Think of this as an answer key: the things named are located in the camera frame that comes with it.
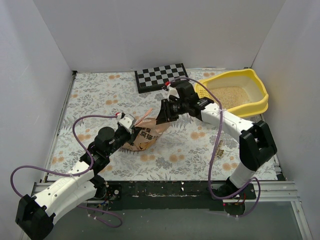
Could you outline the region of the pink cat litter bag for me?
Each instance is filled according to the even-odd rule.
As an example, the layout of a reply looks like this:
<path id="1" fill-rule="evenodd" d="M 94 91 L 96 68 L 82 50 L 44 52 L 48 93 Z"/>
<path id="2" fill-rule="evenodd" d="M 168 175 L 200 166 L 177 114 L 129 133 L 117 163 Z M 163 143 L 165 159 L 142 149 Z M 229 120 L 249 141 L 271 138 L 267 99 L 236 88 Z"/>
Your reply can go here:
<path id="1" fill-rule="evenodd" d="M 134 126 L 140 128 L 140 130 L 133 145 L 125 143 L 122 149 L 133 152 L 147 150 L 171 126 L 168 122 L 156 125 L 156 118 L 149 117 L 152 111 L 153 108 L 150 108 L 141 118 L 137 119 Z"/>

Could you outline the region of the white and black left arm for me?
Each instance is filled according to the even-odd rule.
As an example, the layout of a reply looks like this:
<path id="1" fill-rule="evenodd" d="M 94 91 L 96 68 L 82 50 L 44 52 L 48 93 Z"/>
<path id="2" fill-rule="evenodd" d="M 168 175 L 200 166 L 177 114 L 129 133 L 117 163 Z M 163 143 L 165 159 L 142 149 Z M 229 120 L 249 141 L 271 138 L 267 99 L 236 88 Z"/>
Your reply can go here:
<path id="1" fill-rule="evenodd" d="M 17 208 L 15 222 L 32 240 L 43 240 L 57 221 L 82 202 L 101 200 L 107 194 L 107 185 L 99 173 L 110 163 L 110 156 L 124 144 L 132 144 L 141 129 L 133 127 L 117 130 L 103 127 L 94 141 L 66 176 L 56 180 L 43 191 L 23 196 Z"/>

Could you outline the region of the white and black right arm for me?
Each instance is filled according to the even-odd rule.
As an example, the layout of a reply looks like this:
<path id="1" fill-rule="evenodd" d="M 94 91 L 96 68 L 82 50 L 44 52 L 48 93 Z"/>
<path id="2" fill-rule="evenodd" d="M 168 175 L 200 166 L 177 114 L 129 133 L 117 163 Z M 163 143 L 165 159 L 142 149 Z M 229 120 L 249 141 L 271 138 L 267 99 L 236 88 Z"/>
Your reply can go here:
<path id="1" fill-rule="evenodd" d="M 165 86 L 167 98 L 161 100 L 156 124 L 176 121 L 180 115 L 189 114 L 198 120 L 218 125 L 217 137 L 225 132 L 239 143 L 240 163 L 225 183 L 214 190 L 208 187 L 214 199 L 237 199 L 245 192 L 257 170 L 276 153 L 277 147 L 268 124 L 260 120 L 252 122 L 223 110 L 217 100 L 200 98 L 191 83 L 182 81 Z"/>

